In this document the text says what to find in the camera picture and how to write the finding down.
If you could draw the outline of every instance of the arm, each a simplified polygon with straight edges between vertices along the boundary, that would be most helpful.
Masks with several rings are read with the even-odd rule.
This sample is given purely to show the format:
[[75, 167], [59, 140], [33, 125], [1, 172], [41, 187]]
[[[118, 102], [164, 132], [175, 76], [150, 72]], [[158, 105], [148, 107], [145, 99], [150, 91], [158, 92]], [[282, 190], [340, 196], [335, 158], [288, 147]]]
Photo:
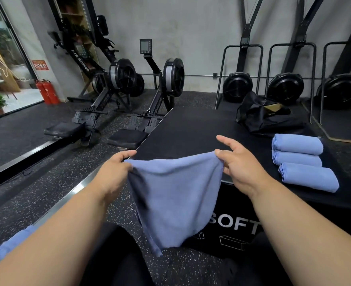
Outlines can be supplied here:
[[136, 151], [115, 154], [94, 180], [0, 262], [0, 285], [77, 285], [109, 204], [131, 170], [121, 163]]
[[224, 172], [252, 201], [265, 233], [295, 286], [351, 285], [351, 236], [268, 175], [249, 150], [217, 136]]

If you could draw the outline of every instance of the fire extinguisher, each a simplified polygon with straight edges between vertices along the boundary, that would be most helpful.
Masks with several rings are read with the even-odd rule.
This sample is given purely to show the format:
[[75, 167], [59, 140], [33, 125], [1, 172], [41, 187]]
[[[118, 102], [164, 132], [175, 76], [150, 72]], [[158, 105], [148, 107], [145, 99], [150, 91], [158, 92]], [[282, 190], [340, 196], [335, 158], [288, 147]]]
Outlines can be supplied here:
[[56, 91], [52, 83], [48, 80], [43, 81], [43, 86], [47, 91], [47, 95], [49, 96], [49, 99], [51, 100], [52, 104], [59, 104], [60, 100], [58, 99], [58, 96], [56, 95]]
[[52, 104], [51, 99], [49, 98], [47, 94], [47, 90], [44, 88], [43, 82], [40, 80], [35, 81], [36, 87], [39, 89], [40, 94], [43, 97], [44, 103], [45, 104]]

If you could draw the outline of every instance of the blue towel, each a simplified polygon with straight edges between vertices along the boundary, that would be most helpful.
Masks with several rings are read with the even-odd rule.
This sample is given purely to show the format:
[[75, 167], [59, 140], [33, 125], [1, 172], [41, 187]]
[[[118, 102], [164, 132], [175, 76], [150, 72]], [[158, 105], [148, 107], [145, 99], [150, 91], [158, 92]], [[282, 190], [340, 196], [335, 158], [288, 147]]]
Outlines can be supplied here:
[[301, 165], [312, 165], [322, 167], [322, 161], [319, 156], [311, 154], [288, 153], [286, 151], [272, 151], [272, 160], [275, 165], [281, 165], [284, 162], [298, 163]]
[[279, 172], [283, 183], [307, 186], [326, 192], [336, 192], [339, 183], [335, 173], [330, 168], [299, 165], [297, 163], [282, 163]]
[[179, 159], [127, 160], [128, 186], [153, 253], [179, 247], [209, 222], [223, 162], [214, 152]]
[[277, 133], [272, 139], [272, 149], [319, 156], [324, 146], [321, 140], [314, 136]]
[[37, 227], [35, 226], [28, 226], [25, 230], [16, 233], [9, 240], [3, 242], [2, 245], [0, 245], [0, 261], [24, 240], [26, 240], [33, 232], [35, 232], [36, 229]]

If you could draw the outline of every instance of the glass door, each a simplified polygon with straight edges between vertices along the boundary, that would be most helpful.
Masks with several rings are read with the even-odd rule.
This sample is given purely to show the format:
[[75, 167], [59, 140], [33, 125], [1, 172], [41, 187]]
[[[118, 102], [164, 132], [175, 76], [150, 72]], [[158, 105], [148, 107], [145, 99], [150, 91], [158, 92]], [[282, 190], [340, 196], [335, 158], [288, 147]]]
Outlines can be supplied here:
[[0, 116], [43, 100], [36, 78], [0, 5]]

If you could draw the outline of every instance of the speckled rubber flooring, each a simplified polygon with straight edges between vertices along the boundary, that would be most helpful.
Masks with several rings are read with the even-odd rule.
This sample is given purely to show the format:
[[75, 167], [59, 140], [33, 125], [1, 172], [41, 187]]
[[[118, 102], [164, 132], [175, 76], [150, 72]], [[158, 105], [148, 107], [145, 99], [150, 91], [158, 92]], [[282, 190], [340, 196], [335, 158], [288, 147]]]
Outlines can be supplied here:
[[[154, 93], [147, 90], [133, 99], [135, 110], [146, 109]], [[176, 106], [213, 108], [215, 97], [213, 93], [184, 92], [176, 99]], [[39, 104], [1, 118], [0, 165], [49, 140], [43, 135], [43, 129], [69, 120], [73, 110], [82, 107], [84, 105], [79, 103], [66, 103], [47, 109], [44, 104]], [[107, 110], [112, 107], [114, 105], [108, 105]], [[128, 122], [129, 117], [123, 114], [102, 115], [98, 120], [102, 134], [96, 145], [91, 148], [69, 145], [2, 185], [0, 244], [37, 221], [97, 166], [116, 153], [117, 149], [107, 145], [106, 140], [120, 128], [125, 128]], [[319, 129], [313, 129], [322, 135]], [[351, 144], [328, 140], [324, 143], [351, 176]], [[150, 253], [126, 187], [110, 206], [108, 220], [120, 224], [135, 238], [156, 285], [219, 285], [217, 272], [221, 260], [218, 258], [184, 248], [164, 250], [160, 258]]]

